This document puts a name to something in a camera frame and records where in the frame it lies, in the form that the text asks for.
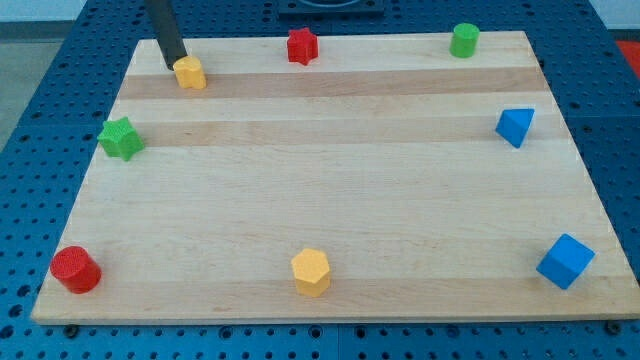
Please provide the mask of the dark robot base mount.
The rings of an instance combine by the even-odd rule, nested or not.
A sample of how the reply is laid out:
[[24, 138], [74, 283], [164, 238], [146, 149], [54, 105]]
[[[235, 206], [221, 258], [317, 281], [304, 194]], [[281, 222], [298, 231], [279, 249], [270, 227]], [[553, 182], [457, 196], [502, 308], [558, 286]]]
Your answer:
[[279, 0], [278, 17], [315, 15], [380, 15], [385, 0]]

